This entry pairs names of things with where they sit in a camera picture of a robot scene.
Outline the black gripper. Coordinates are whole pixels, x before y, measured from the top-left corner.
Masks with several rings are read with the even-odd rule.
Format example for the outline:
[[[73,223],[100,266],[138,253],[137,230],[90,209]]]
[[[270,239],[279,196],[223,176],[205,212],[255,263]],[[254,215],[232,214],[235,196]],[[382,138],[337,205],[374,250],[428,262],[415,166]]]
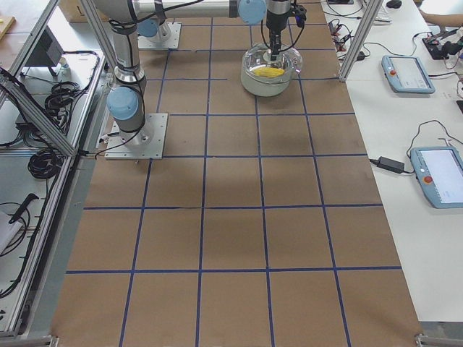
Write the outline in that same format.
[[[266,27],[270,30],[271,61],[277,60],[281,49],[281,31],[291,14],[290,0],[267,0]]]

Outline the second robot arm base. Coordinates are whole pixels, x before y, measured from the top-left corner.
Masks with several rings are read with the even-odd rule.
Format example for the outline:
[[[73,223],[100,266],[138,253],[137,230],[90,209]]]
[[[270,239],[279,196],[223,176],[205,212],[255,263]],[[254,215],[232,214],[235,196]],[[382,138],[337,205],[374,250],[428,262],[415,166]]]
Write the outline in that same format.
[[[138,34],[155,44],[165,43],[171,37],[171,29],[166,21],[148,19],[138,24]]]

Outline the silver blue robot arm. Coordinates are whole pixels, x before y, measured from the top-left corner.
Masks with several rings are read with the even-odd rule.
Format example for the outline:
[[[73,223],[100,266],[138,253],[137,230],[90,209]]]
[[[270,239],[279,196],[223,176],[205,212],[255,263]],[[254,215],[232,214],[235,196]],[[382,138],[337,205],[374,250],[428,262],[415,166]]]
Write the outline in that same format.
[[[113,31],[114,69],[119,86],[109,94],[107,107],[126,140],[153,134],[147,125],[144,91],[146,78],[140,66],[137,36],[155,36],[170,17],[239,17],[247,25],[266,21],[271,56],[281,51],[281,32],[294,16],[290,1],[94,1],[109,18]]]

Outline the person's hand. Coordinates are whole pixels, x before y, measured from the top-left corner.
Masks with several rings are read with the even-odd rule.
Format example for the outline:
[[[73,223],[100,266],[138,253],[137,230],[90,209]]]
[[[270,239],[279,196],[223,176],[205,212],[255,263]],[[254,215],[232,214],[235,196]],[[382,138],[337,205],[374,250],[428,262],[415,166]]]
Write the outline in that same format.
[[[429,14],[427,12],[420,11],[422,18],[424,21],[430,25],[438,25],[438,15],[437,14]]]

